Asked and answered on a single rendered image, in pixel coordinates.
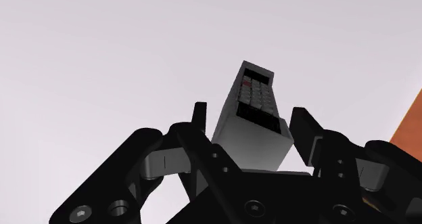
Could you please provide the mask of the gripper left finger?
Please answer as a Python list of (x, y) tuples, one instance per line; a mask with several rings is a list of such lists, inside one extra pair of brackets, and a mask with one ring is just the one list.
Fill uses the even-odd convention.
[(145, 224), (141, 209), (164, 176), (148, 178), (143, 165), (168, 150), (170, 165), (188, 161), (187, 193), (193, 198), (167, 224), (244, 224), (236, 188), (242, 174), (223, 148), (202, 131), (206, 103), (195, 104), (193, 119), (134, 131), (51, 215), (48, 224)]

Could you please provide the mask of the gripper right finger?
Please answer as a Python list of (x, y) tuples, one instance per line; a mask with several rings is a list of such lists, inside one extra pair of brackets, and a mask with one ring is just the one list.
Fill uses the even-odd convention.
[(382, 140), (364, 146), (295, 107), (289, 132), (322, 185), (325, 224), (422, 224), (422, 162)]

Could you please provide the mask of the grey remote control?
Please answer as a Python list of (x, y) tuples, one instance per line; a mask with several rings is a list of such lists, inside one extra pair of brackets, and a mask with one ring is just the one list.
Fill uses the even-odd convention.
[(274, 72), (244, 61), (222, 107), (212, 142), (241, 169), (277, 171), (294, 144), (273, 93)]

